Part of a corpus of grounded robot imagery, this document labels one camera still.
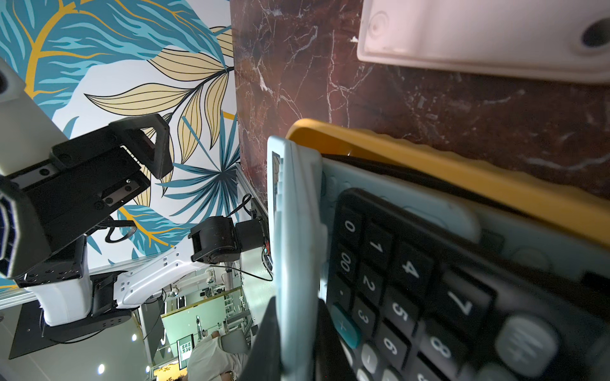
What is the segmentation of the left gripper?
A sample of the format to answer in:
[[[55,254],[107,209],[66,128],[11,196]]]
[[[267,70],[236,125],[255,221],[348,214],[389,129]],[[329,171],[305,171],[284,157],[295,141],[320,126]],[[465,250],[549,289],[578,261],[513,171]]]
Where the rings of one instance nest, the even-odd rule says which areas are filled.
[[[52,148],[39,164],[1,178],[1,274],[17,279],[89,233],[150,182],[173,170],[159,114],[127,117]]]

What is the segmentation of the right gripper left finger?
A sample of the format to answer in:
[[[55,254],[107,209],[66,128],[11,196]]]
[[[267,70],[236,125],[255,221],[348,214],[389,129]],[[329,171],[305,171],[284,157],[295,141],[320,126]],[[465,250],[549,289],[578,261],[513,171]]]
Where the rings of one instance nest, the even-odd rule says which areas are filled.
[[[276,298],[269,300],[262,324],[255,337],[241,381],[281,380],[281,335],[276,312]]]

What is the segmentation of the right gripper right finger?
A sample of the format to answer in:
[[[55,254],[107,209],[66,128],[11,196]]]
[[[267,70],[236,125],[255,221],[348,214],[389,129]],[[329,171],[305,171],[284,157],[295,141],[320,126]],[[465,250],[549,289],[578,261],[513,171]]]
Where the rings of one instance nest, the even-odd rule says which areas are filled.
[[[315,381],[356,381],[349,365],[340,337],[330,313],[322,299],[318,303],[318,315],[314,344]]]

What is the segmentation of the light blue calculator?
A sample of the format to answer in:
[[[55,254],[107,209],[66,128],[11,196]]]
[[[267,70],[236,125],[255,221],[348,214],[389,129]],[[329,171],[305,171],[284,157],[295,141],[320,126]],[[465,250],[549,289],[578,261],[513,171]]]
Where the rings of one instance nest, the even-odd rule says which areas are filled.
[[[338,155],[322,159],[322,214],[350,188],[376,195],[489,252],[583,284],[609,278],[609,251],[411,168]]]

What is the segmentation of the yellow plastic tray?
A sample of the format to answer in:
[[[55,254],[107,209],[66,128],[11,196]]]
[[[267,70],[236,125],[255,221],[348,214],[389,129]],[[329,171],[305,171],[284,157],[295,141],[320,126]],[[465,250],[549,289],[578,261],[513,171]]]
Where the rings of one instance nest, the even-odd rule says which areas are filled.
[[[322,154],[348,155],[422,171],[528,214],[604,247],[609,246],[609,202],[579,188],[553,184],[482,160],[439,151],[371,130],[300,119],[286,136]]]

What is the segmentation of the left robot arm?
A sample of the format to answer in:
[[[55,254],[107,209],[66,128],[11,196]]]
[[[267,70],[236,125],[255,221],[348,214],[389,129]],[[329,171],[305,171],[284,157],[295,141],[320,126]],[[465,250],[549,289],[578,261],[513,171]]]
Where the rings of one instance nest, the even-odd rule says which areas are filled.
[[[157,259],[92,276],[87,238],[138,230],[114,211],[173,169],[168,123],[128,117],[52,147],[49,158],[1,178],[1,274],[33,293],[41,336],[56,344],[95,335],[184,276],[267,246],[260,218],[209,217]]]

